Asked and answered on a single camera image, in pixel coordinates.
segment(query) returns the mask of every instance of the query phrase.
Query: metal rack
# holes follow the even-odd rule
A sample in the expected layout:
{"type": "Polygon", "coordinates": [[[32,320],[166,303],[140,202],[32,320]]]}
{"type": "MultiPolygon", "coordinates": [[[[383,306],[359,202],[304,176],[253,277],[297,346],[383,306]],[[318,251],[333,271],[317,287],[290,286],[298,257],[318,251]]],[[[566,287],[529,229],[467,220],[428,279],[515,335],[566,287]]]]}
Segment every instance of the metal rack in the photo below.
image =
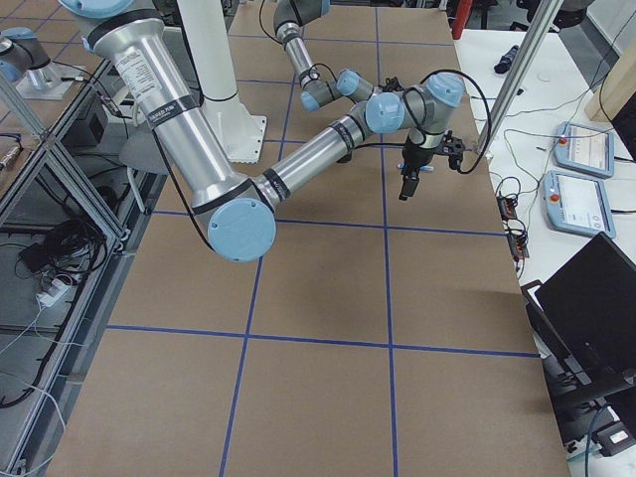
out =
{"type": "MultiPolygon", "coordinates": [[[[103,62],[94,74],[99,77],[109,69],[110,64],[103,62]]],[[[79,393],[78,384],[87,372],[131,264],[132,252],[147,225],[148,218],[139,213],[132,197],[121,202],[114,213],[62,143],[92,94],[85,85],[59,120],[47,128],[0,75],[0,100],[37,141],[20,173],[0,196],[0,244],[17,244],[0,247],[0,350],[39,316],[37,330],[29,328],[0,354],[0,371],[14,375],[0,375],[0,399],[4,397],[4,402],[9,402],[31,390],[15,405],[0,407],[0,470],[5,473],[20,474],[52,455],[62,433],[56,409],[44,393],[25,383],[49,393],[59,403],[64,418],[68,417],[79,393]],[[40,279],[33,275],[18,277],[20,244],[26,246],[42,239],[52,226],[66,218],[39,191],[37,178],[46,178],[52,188],[66,194],[65,202],[70,201],[82,211],[105,237],[99,258],[103,266],[88,273],[80,285],[41,314],[35,300],[40,279]]],[[[142,195],[152,202],[161,190],[163,178],[138,173],[137,182],[142,195]]]]}

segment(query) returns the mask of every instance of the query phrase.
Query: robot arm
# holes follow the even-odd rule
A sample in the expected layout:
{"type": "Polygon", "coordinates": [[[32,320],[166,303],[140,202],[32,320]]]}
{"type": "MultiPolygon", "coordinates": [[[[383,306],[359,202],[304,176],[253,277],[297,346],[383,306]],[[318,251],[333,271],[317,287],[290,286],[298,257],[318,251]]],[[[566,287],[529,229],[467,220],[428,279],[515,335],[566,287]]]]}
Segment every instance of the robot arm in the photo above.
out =
{"type": "Polygon", "coordinates": [[[38,37],[28,28],[16,27],[0,34],[0,72],[9,81],[27,73],[33,87],[44,91],[62,82],[38,37]]]}
{"type": "MultiPolygon", "coordinates": [[[[192,210],[207,229],[211,246],[232,261],[264,255],[275,237],[275,207],[372,133],[409,128],[422,134],[443,131],[453,100],[458,102],[454,95],[463,92],[461,79],[450,76],[447,80],[454,87],[443,91],[431,87],[429,80],[410,88],[418,91],[413,98],[376,95],[356,104],[262,175],[249,178],[232,168],[191,97],[163,44],[164,25],[151,0],[60,1],[76,15],[88,46],[114,63],[192,189],[192,210]]],[[[441,141],[440,134],[431,136],[416,146],[429,153],[441,141]]]]}
{"type": "Polygon", "coordinates": [[[347,96],[354,102],[369,99],[374,86],[357,73],[344,70],[338,81],[324,81],[311,60],[300,37],[300,27],[323,17],[329,12],[329,0],[280,0],[274,13],[274,32],[292,63],[303,92],[302,104],[315,111],[330,102],[347,96]]]}

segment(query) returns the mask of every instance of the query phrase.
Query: metal frame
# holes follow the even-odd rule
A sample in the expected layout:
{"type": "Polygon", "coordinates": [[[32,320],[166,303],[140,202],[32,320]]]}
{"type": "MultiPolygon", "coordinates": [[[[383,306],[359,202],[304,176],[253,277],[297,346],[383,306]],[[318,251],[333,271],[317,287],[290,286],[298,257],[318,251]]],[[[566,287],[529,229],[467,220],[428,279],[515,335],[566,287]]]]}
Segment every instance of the metal frame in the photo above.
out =
{"type": "Polygon", "coordinates": [[[517,91],[521,87],[521,83],[526,77],[526,73],[530,69],[533,59],[544,41],[544,36],[550,29],[562,3],[563,0],[543,0],[539,5],[528,33],[524,37],[521,47],[519,47],[517,57],[513,61],[513,65],[501,86],[497,100],[493,104],[490,141],[488,141],[488,128],[484,127],[479,135],[477,150],[480,153],[488,150],[490,143],[497,135],[497,131],[506,118],[506,114],[508,114],[508,110],[517,96],[517,91]]]}
{"type": "MultiPolygon", "coordinates": [[[[109,68],[109,62],[102,62],[95,71],[95,75],[103,75],[109,68]]],[[[61,380],[61,373],[67,373],[69,370],[74,370],[74,373],[87,371],[107,318],[114,306],[117,293],[132,261],[131,255],[120,255],[113,259],[113,254],[121,249],[122,242],[130,235],[127,223],[140,224],[140,227],[137,228],[144,229],[148,222],[146,216],[136,213],[136,208],[134,208],[130,197],[122,204],[124,208],[120,212],[121,219],[118,218],[103,201],[60,140],[77,117],[81,105],[91,93],[90,86],[85,85],[62,117],[51,128],[47,128],[17,90],[4,76],[0,75],[0,101],[5,102],[22,122],[25,129],[39,140],[37,147],[31,152],[18,177],[0,198],[0,225],[6,222],[35,178],[45,167],[48,167],[106,237],[107,262],[100,270],[91,273],[86,279],[83,289],[77,291],[80,293],[77,304],[71,312],[65,332],[60,338],[62,342],[69,342],[92,339],[94,336],[95,342],[89,347],[80,349],[58,346],[53,351],[40,381],[41,388],[51,392],[59,401],[65,416],[71,413],[79,391],[74,392],[73,387],[67,385],[66,379],[61,380]],[[92,316],[87,321],[84,318],[89,313],[92,316]]],[[[147,174],[144,174],[140,179],[146,193],[152,192],[158,196],[156,192],[160,190],[160,186],[163,184],[162,180],[156,180],[154,176],[147,174]]],[[[135,231],[132,239],[139,241],[141,235],[141,231],[135,231]]],[[[26,411],[23,410],[25,417],[20,428],[12,429],[14,432],[4,434],[6,437],[10,436],[15,444],[12,444],[11,452],[2,456],[3,460],[6,458],[6,461],[3,461],[0,466],[2,470],[16,471],[20,467],[20,459],[24,456],[27,456],[30,462],[37,463],[44,461],[51,455],[48,452],[52,452],[57,445],[61,430],[58,428],[57,418],[51,418],[52,408],[47,405],[47,400],[41,394],[33,394],[29,397],[30,407],[26,411]]],[[[44,469],[38,472],[38,475],[43,473],[44,469]]]]}

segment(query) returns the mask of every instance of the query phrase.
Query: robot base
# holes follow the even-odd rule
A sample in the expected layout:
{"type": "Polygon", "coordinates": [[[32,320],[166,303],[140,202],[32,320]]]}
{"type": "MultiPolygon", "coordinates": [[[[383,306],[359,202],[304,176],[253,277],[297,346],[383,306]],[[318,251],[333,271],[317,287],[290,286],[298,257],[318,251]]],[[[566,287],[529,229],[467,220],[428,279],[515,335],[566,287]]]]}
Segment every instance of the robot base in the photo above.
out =
{"type": "MultiPolygon", "coordinates": [[[[69,67],[63,67],[57,65],[58,71],[62,78],[74,78],[78,75],[78,70],[69,67]]],[[[71,89],[71,86],[76,84],[75,81],[62,81],[55,87],[51,89],[47,89],[46,91],[40,91],[33,87],[31,80],[28,76],[23,77],[20,82],[16,85],[16,89],[20,93],[22,97],[25,99],[45,99],[52,101],[60,101],[64,99],[64,97],[71,89]]]]}
{"type": "Polygon", "coordinates": [[[258,162],[267,126],[265,116],[249,114],[238,97],[224,102],[206,101],[203,112],[231,162],[258,162]]]}

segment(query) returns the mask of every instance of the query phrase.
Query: brown cardboard floor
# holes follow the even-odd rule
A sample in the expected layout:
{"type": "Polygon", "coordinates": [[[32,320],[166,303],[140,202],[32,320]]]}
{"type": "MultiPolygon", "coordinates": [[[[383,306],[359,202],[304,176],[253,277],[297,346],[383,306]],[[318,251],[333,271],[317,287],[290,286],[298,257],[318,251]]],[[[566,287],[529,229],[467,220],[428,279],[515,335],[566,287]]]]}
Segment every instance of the brown cardboard floor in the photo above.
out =
{"type": "MultiPolygon", "coordinates": [[[[302,110],[257,8],[231,30],[241,99],[269,119],[251,175],[349,107],[302,110]]],[[[304,35],[373,82],[457,67],[436,11],[333,7],[304,35]]],[[[452,127],[476,137],[465,101],[452,127]]],[[[486,168],[438,158],[402,203],[398,161],[334,165],[250,264],[210,254],[167,185],[48,475],[567,476],[486,168]]]]}

